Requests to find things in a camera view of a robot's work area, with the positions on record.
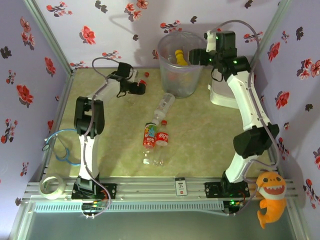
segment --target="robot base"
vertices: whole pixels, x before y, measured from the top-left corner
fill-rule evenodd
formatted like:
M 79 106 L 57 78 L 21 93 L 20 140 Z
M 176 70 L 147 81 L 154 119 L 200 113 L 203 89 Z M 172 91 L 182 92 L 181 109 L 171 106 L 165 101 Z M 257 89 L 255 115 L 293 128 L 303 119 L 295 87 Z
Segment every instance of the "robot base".
M 116 193 L 117 193 L 117 184 L 115 183 L 101 183 L 110 193 L 111 199 L 115 199 L 116 198 Z M 71 199 L 72 200 L 103 200 L 106 199 L 107 193 L 104 193 L 103 190 L 99 190 L 97 191 L 97 194 L 89 194 L 87 192 L 83 192 L 81 190 L 79 190 L 77 184 L 75 183 L 73 185 L 73 190 L 72 190 L 72 195 L 71 195 Z
M 223 172 L 220 182 L 206 182 L 204 187 L 207 199 L 250 197 L 248 184 L 245 181 L 230 183 L 226 172 Z

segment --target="bottle label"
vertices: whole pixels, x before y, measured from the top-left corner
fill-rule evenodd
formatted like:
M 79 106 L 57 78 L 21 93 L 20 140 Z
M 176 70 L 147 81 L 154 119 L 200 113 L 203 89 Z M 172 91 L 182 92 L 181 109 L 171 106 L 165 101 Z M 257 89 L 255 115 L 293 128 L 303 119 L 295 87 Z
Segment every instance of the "bottle label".
M 169 135 L 166 132 L 158 132 L 156 134 L 156 144 L 160 146 L 166 146 L 168 145 L 168 138 Z
M 154 147 L 156 144 L 157 126 L 154 123 L 147 123 L 144 128 L 143 146 Z

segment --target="tape roll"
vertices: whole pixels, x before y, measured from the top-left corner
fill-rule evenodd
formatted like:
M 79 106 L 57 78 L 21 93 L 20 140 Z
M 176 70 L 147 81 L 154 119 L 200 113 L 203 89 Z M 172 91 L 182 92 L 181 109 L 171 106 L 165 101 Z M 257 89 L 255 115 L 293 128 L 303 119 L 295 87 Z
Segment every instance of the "tape roll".
M 57 189 L 50 191 L 50 183 L 58 181 Z M 46 178 L 42 179 L 39 183 L 39 193 L 41 196 L 49 200 L 57 199 L 62 195 L 66 189 L 66 183 L 58 174 L 48 175 Z

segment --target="plush fish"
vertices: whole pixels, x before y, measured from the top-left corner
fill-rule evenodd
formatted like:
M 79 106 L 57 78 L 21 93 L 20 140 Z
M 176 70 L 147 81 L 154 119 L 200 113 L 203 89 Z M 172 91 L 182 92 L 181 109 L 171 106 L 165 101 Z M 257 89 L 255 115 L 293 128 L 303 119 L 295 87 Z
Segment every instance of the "plush fish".
M 264 197 L 260 201 L 260 208 L 265 209 L 266 213 L 263 215 L 260 211 L 257 212 L 260 225 L 263 229 L 266 224 L 274 223 L 280 219 L 285 211 L 287 202 L 286 195 L 286 181 L 276 172 L 266 171 L 259 175 L 256 180 L 259 193 Z

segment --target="red label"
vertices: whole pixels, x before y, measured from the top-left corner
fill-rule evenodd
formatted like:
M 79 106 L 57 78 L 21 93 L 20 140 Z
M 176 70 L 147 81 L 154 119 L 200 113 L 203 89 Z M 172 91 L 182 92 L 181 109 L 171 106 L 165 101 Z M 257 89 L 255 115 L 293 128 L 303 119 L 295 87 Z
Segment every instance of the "red label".
M 161 143 L 164 143 L 164 144 L 167 144 L 168 143 L 168 133 L 166 132 L 158 132 L 156 134 L 156 142 L 161 142 Z

